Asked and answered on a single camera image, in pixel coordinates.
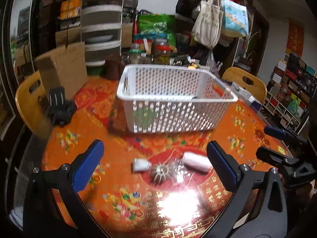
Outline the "white pink towel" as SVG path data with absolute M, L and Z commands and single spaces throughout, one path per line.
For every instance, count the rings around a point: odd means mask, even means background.
M 213 169 L 213 166 L 207 156 L 193 152 L 185 152 L 182 157 L 182 162 L 185 166 L 201 173 L 209 173 Z

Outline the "clear bag with shuttlecock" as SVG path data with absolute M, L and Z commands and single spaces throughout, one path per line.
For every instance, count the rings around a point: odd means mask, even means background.
M 157 163 L 150 170 L 150 178 L 154 185 L 165 183 L 181 184 L 191 178 L 192 174 L 182 160 Z

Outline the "green foil pouch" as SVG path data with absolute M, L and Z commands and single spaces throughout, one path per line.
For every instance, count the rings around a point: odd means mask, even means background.
M 139 103 L 133 106 L 133 128 L 143 132 L 151 128 L 154 120 L 158 117 L 158 112 L 148 105 Z

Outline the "cluttered shelf unit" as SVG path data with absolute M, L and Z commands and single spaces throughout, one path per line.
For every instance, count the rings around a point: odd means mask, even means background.
M 316 71 L 296 53 L 275 66 L 261 112 L 284 129 L 300 134 L 309 122 L 309 104 L 316 92 Z

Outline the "right yellow wooden chair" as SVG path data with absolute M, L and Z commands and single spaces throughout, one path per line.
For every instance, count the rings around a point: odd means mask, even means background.
M 265 102 L 267 89 L 264 82 L 251 73 L 238 68 L 230 67 L 228 68 L 222 79 L 229 82 L 234 82 L 240 87 L 249 91 L 261 104 Z

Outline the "yellow wooden chair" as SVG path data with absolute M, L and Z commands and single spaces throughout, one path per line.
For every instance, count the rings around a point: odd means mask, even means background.
M 230 67 L 228 68 L 222 79 L 229 82 L 234 82 L 240 87 L 249 91 L 261 104 L 265 102 L 267 89 L 264 82 L 251 73 L 238 68 Z
M 25 125 L 41 139 L 46 139 L 52 131 L 51 120 L 47 116 L 48 99 L 39 71 L 27 77 L 16 92 L 16 106 Z

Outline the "red floral tablecloth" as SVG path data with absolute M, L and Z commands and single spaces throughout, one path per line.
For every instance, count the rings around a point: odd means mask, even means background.
M 201 237 L 231 197 L 213 169 L 202 173 L 183 164 L 186 153 L 206 155 L 215 140 L 239 164 L 257 171 L 258 147 L 284 155 L 289 150 L 264 134 L 264 122 L 242 102 L 232 104 L 218 126 L 192 133 L 133 134 L 126 125 L 118 83 L 92 77 L 74 96 L 69 125 L 55 127 L 41 167 L 71 163 L 92 141 L 104 155 L 79 193 L 92 216 L 112 237 Z

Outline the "small white roll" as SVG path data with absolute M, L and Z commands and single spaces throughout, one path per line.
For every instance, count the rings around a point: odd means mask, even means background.
M 132 171 L 134 173 L 148 171 L 151 166 L 152 164 L 150 163 L 150 161 L 144 158 L 135 158 L 132 163 Z

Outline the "left yellow wooden chair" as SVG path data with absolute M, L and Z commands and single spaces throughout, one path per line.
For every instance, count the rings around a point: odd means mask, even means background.
M 47 116 L 48 99 L 39 71 L 27 77 L 16 92 L 16 106 L 25 125 L 41 139 L 46 139 L 52 131 L 51 120 Z

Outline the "blue printed tote bag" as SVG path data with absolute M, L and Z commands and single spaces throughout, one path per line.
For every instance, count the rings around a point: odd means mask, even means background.
M 229 38 L 245 38 L 249 35 L 247 7 L 231 0 L 221 1 L 223 12 L 221 33 Z

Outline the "white perforated plastic basket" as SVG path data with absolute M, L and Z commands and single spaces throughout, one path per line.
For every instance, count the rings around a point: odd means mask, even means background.
M 132 133 L 179 133 L 214 129 L 237 95 L 209 71 L 186 67 L 129 64 L 116 96 L 123 102 Z M 158 112 L 151 128 L 133 128 L 133 106 L 148 105 Z

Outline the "beige canvas tote bag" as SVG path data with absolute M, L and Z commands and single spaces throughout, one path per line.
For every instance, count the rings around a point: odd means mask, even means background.
M 221 36 L 223 11 L 221 0 L 202 0 L 201 10 L 192 29 L 195 42 L 214 49 Z

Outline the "red lid pickle jar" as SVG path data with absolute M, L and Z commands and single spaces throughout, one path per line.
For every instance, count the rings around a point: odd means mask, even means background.
M 171 48 L 169 45 L 157 45 L 155 47 L 155 62 L 160 65 L 169 65 Z

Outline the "brown plastic mug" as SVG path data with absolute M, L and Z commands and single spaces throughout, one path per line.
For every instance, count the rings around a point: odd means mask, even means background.
M 118 81 L 124 71 L 125 63 L 121 56 L 109 54 L 105 58 L 105 63 L 101 72 L 101 76 L 107 80 Z

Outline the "grey white tiered rack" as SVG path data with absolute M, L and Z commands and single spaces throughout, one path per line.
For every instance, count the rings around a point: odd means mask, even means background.
M 82 0 L 81 41 L 88 67 L 100 67 L 111 55 L 121 55 L 124 0 Z

